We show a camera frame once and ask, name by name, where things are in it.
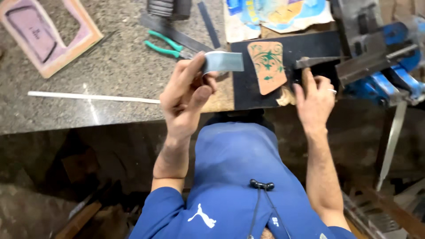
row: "black board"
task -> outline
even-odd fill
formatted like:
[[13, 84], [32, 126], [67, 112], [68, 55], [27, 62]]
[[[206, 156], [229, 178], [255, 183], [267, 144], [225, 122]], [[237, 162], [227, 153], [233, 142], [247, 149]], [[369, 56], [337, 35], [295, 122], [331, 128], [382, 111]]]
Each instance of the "black board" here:
[[[289, 37], [254, 39], [230, 44], [232, 52], [241, 52], [245, 71], [233, 72], [233, 90], [235, 110], [266, 108], [279, 106], [276, 99], [280, 98], [280, 89], [267, 95], [260, 94], [254, 65], [248, 53], [251, 42], [280, 42], [283, 46], [283, 65], [288, 82], [285, 85], [301, 83], [301, 70], [294, 70], [295, 62], [301, 57], [336, 57], [340, 56], [340, 39], [337, 31], [300, 34]], [[338, 89], [338, 78], [335, 65], [338, 61], [324, 63], [312, 67], [313, 75], [323, 75], [331, 79]]]

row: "person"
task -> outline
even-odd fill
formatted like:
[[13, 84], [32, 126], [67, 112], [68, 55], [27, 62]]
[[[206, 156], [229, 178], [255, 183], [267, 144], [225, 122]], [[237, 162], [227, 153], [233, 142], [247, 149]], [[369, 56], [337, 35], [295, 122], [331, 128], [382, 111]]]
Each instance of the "person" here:
[[202, 107], [217, 90], [216, 73], [203, 76], [206, 85], [200, 83], [204, 61], [202, 52], [179, 61], [160, 96], [167, 137], [130, 239], [355, 238], [343, 214], [327, 141], [334, 87], [308, 71], [306, 94], [294, 85], [308, 142], [306, 189], [282, 163], [272, 130], [258, 123], [215, 122], [199, 132], [194, 184], [183, 200], [190, 138]]

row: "pliers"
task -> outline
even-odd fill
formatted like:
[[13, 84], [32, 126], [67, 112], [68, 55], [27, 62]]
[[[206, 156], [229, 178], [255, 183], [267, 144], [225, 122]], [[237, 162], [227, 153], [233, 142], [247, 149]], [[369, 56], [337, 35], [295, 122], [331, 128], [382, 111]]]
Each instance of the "pliers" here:
[[181, 45], [179, 45], [179, 44], [177, 44], [177, 43], [175, 43], [175, 42], [173, 42], [173, 40], [171, 40], [170, 38], [168, 38], [168, 37], [166, 37], [166, 36], [164, 36], [164, 35], [162, 35], [161, 33], [158, 33], [158, 32], [156, 32], [156, 31], [152, 31], [152, 30], [149, 30], [149, 31], [147, 31], [149, 34], [151, 34], [151, 35], [154, 35], [154, 36], [157, 36], [157, 37], [159, 37], [159, 38], [161, 38], [161, 39], [163, 39], [164, 41], [166, 41], [171, 47], [173, 47], [174, 49], [175, 49], [175, 51], [173, 51], [173, 50], [167, 50], [167, 49], [163, 49], [163, 48], [160, 48], [160, 47], [158, 47], [158, 46], [156, 46], [156, 45], [154, 45], [154, 44], [152, 44], [150, 41], [148, 41], [148, 40], [146, 40], [146, 41], [144, 41], [144, 43], [147, 45], [147, 46], [149, 46], [150, 48], [152, 48], [153, 50], [155, 50], [155, 51], [157, 51], [157, 52], [159, 52], [159, 53], [164, 53], [164, 54], [168, 54], [168, 55], [173, 55], [175, 58], [179, 58], [179, 57], [181, 57], [181, 58], [183, 58], [183, 59], [192, 59], [193, 58], [193, 55], [191, 54], [191, 53], [188, 53], [188, 52], [185, 52], [185, 51], [182, 51], [183, 50], [183, 46], [181, 46]]

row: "granite countertop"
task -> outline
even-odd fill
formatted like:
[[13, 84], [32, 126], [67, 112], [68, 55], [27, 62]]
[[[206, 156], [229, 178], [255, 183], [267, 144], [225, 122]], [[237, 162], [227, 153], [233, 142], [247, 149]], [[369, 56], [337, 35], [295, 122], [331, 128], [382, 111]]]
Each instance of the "granite countertop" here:
[[[174, 27], [212, 47], [196, 5], [199, 1], [193, 0], [190, 19], [176, 21]], [[40, 0], [66, 43], [73, 35], [61, 30], [62, 27], [70, 31], [78, 27], [67, 26], [69, 20], [62, 19], [65, 16], [58, 6], [50, 6], [54, 2], [61, 3]], [[49, 79], [41, 77], [0, 25], [0, 48], [6, 50], [0, 62], [0, 134], [163, 119], [156, 104], [27, 96], [28, 91], [50, 91], [159, 98], [177, 60], [160, 55], [142, 43], [149, 39], [158, 46], [166, 46], [163, 41], [148, 36], [147, 29], [139, 24], [146, 1], [81, 0], [81, 3], [105, 36], [118, 31], [91, 54], [75, 59]], [[223, 3], [213, 0], [205, 4], [223, 46], [226, 42]]]

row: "white strip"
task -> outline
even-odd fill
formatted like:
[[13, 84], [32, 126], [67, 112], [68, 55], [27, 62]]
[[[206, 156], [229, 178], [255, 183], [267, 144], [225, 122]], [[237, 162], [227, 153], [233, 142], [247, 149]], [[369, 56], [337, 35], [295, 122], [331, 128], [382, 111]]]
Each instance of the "white strip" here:
[[151, 104], [159, 104], [159, 100], [151, 100], [137, 97], [119, 97], [107, 95], [89, 95], [89, 94], [72, 94], [72, 93], [59, 93], [59, 92], [45, 92], [45, 91], [28, 91], [29, 96], [40, 97], [57, 97], [57, 98], [70, 98], [70, 99], [85, 99], [85, 100], [115, 100], [115, 101], [137, 101]]

